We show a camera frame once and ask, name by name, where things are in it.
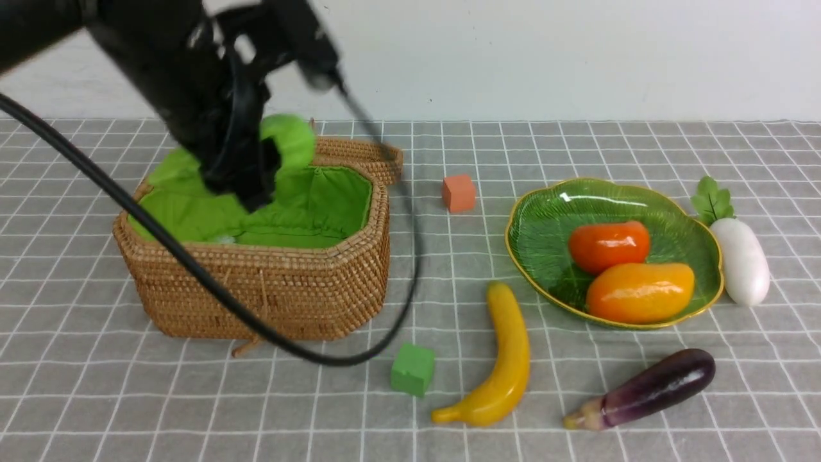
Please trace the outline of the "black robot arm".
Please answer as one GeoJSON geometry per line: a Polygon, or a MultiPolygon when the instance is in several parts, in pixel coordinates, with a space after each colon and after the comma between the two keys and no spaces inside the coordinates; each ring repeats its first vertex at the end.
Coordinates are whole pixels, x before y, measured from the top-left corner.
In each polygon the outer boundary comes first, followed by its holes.
{"type": "Polygon", "coordinates": [[[3,1],[2,71],[86,29],[179,146],[205,186],[249,212],[275,193],[279,155],[259,137],[267,91],[220,51],[200,1],[3,1]]]}

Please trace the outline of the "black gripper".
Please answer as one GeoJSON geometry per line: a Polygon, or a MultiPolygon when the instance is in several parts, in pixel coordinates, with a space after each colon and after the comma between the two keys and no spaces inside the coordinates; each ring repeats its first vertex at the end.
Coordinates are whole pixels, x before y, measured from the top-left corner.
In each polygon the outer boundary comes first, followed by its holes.
{"type": "Polygon", "coordinates": [[[88,1],[86,26],[199,161],[209,192],[249,213],[273,201],[282,155],[262,134],[269,89],[246,75],[237,51],[220,51],[200,1],[88,1]]]}

